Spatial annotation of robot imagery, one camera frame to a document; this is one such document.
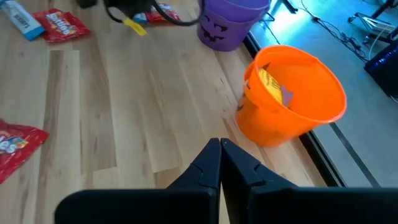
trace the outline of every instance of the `wooden floor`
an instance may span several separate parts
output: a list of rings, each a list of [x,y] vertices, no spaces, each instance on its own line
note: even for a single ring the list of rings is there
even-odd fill
[[[325,185],[298,139],[263,148],[239,132],[234,112],[252,60],[244,46],[215,52],[195,27],[148,28],[139,37],[102,5],[19,2],[29,12],[70,11],[92,34],[28,42],[0,12],[0,117],[50,133],[0,185],[2,223],[52,223],[59,201],[80,189],[166,187],[213,137],[232,139],[297,185]],[[183,19],[196,17],[196,0],[172,4]]]

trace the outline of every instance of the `purple pumpkin pail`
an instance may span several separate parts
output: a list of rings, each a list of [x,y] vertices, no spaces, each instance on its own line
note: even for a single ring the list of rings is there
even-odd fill
[[[199,39],[219,51],[238,48],[250,28],[269,9],[270,0],[207,0],[205,16],[197,27]]]

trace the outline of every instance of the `yellow tag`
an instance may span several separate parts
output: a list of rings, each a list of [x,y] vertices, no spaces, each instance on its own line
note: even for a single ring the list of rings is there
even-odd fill
[[[147,32],[144,30],[144,28],[142,28],[142,26],[140,24],[132,21],[129,18],[123,20],[123,24],[131,27],[133,30],[135,30],[137,32],[138,35],[143,36],[143,35],[147,34]]]

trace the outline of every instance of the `red candy package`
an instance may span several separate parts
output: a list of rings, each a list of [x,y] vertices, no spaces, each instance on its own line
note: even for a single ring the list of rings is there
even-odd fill
[[[90,30],[70,12],[50,9],[44,12],[35,12],[33,17],[46,30],[43,33],[46,42],[64,42],[90,33]]]
[[[168,4],[159,4],[160,8],[171,18],[181,21],[180,17],[178,16],[177,13],[174,12],[171,6]],[[138,13],[133,17],[133,20],[135,22],[143,22],[143,23],[148,23],[148,24],[168,24],[169,22],[161,16],[156,9],[152,6],[152,9],[150,12],[143,12],[143,13]]]
[[[18,169],[48,138],[43,130],[7,124],[0,119],[0,184]]]

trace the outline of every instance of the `orange bucket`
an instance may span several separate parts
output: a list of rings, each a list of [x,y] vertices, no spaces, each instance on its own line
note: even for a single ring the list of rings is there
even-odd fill
[[[261,82],[259,69],[265,65],[280,85],[293,92],[289,108]],[[334,122],[347,107],[344,89],[329,68],[294,47],[276,45],[260,50],[244,81],[236,121],[247,138],[262,146],[277,146],[320,124]]]

